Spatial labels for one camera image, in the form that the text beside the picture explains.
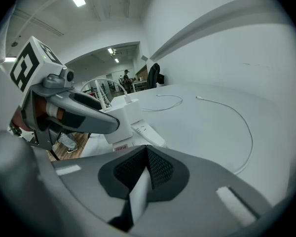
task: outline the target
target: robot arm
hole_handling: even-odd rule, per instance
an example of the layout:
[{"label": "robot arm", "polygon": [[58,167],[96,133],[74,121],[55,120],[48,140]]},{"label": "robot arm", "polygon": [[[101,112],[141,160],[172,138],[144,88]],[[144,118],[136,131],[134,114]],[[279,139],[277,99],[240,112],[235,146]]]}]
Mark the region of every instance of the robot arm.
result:
[{"label": "robot arm", "polygon": [[[34,146],[51,150],[61,132],[108,134],[119,127],[118,119],[100,112],[101,105],[97,99],[73,88],[74,72],[34,37],[21,50],[10,77],[23,91],[21,117],[35,132]],[[38,96],[62,108],[63,118],[37,118],[35,99]]]}]

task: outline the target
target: white table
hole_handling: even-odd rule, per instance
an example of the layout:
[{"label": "white table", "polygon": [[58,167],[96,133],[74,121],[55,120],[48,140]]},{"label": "white table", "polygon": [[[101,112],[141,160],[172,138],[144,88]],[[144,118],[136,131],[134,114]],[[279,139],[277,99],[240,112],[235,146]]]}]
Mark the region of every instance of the white table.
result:
[{"label": "white table", "polygon": [[[247,159],[251,140],[239,115],[225,106],[197,100],[196,96],[225,103],[235,108],[247,121],[253,136],[252,157],[238,175],[260,191],[272,204],[286,195],[289,178],[286,131],[277,106],[266,99],[205,84],[169,85],[130,94],[142,108],[163,109],[179,101],[181,105],[161,112],[144,112],[144,119],[165,139],[170,149],[214,161],[235,171]],[[124,101],[115,97],[112,105]],[[81,157],[112,151],[103,135],[92,134]]]}]

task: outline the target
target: black mesh pad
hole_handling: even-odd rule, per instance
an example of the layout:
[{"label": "black mesh pad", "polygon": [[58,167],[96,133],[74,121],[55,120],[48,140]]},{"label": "black mesh pad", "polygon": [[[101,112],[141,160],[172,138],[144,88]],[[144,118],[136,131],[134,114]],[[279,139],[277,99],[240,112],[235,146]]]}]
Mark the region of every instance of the black mesh pad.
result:
[{"label": "black mesh pad", "polygon": [[152,186],[147,202],[171,200],[188,183],[188,168],[150,145],[140,146],[106,163],[101,167],[98,178],[109,196],[127,199],[145,167],[150,173]]}]

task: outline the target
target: wooden floor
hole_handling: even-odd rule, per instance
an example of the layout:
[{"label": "wooden floor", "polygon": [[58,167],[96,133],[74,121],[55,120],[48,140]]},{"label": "wooden floor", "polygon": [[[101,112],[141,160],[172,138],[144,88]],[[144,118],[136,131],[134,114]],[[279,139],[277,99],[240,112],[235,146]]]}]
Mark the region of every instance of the wooden floor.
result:
[{"label": "wooden floor", "polygon": [[[66,160],[66,159],[75,159],[75,158],[79,158],[83,148],[85,146],[85,144],[88,141],[88,134],[87,133],[73,133],[74,139],[78,145],[78,150],[74,151],[70,154],[67,153],[68,148],[65,147],[63,144],[57,142],[53,148],[54,148],[54,152],[57,155],[57,157],[59,158],[59,160]],[[51,153],[49,151],[48,152],[48,157],[51,161],[56,160],[54,158],[54,156],[51,155]]]}]

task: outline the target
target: sneaker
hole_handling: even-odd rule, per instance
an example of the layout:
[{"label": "sneaker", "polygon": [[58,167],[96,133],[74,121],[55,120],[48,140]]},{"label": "sneaker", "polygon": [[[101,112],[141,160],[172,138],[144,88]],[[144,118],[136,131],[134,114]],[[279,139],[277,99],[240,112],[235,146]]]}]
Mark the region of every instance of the sneaker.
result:
[{"label": "sneaker", "polygon": [[78,150],[78,148],[76,148],[76,149],[70,149],[70,148],[68,148],[68,150],[67,150],[67,153],[68,154],[71,154],[72,152],[74,152],[74,151],[77,151]]}]

